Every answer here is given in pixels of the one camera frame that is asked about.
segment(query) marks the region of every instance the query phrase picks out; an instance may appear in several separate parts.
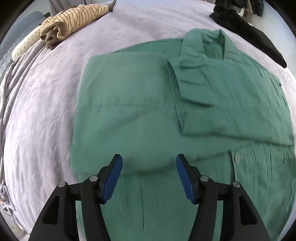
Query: curtain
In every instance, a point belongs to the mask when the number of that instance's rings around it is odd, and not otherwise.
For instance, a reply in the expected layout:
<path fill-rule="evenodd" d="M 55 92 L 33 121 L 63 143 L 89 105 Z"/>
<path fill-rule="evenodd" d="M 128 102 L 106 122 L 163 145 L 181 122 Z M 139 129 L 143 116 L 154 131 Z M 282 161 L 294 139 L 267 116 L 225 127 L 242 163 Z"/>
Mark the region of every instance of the curtain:
<path fill-rule="evenodd" d="M 90 0 L 49 0 L 50 8 L 52 11 L 52 15 L 56 15 L 59 12 L 69 8 L 72 5 L 80 5 L 80 4 L 91 4 Z"/>

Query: folded green shirt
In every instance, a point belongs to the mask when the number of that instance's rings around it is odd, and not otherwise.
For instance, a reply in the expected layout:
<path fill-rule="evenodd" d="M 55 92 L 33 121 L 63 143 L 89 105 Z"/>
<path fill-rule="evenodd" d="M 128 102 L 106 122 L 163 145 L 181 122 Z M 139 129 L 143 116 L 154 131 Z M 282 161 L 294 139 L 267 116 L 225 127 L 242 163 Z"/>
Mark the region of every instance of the folded green shirt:
<path fill-rule="evenodd" d="M 280 81 L 223 31 L 194 29 L 89 60 L 70 165 L 81 182 L 115 153 L 123 171 L 102 208 L 112 240 L 188 239 L 197 206 L 178 177 L 179 153 L 215 181 L 241 182 L 272 240 L 292 210 L 294 137 Z M 214 240 L 221 214 L 219 203 Z"/>

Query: shirt button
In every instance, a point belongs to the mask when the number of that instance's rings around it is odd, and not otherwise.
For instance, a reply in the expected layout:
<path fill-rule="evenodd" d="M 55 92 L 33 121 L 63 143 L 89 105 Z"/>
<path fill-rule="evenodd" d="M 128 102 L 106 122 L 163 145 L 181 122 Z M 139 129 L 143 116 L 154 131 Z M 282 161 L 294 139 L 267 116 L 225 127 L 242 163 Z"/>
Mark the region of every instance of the shirt button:
<path fill-rule="evenodd" d="M 241 155 L 240 155 L 239 152 L 237 152 L 237 153 L 235 154 L 235 156 L 234 156 L 234 160 L 235 160 L 235 162 L 236 162 L 237 164 L 240 162 L 240 160 L 241 160 Z"/>

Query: rolled striped blanket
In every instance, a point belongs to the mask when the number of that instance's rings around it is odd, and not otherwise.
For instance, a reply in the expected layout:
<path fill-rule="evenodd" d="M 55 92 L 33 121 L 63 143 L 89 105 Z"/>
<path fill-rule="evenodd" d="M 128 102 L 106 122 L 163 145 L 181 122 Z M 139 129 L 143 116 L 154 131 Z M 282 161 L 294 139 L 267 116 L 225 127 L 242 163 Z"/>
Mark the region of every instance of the rolled striped blanket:
<path fill-rule="evenodd" d="M 116 1 L 107 5 L 71 6 L 53 17 L 48 17 L 40 26 L 40 38 L 46 42 L 46 47 L 52 50 L 71 34 L 112 11 Z"/>

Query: plush blanket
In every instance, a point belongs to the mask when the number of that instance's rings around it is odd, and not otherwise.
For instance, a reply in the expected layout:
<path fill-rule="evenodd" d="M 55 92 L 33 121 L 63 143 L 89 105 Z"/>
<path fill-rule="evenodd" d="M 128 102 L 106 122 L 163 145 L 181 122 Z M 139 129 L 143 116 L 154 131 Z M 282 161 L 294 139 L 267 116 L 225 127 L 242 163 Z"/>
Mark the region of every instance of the plush blanket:
<path fill-rule="evenodd" d="M 81 77 L 93 55 L 183 37 L 193 28 L 223 29 L 241 51 L 280 79 L 296 133 L 296 80 L 252 44 L 217 25 L 209 17 L 213 8 L 198 0 L 118 0 L 113 12 L 54 50 L 40 40 L 13 63 L 0 87 L 0 200 L 26 232 L 58 182 L 76 182 L 69 166 L 73 120 Z"/>

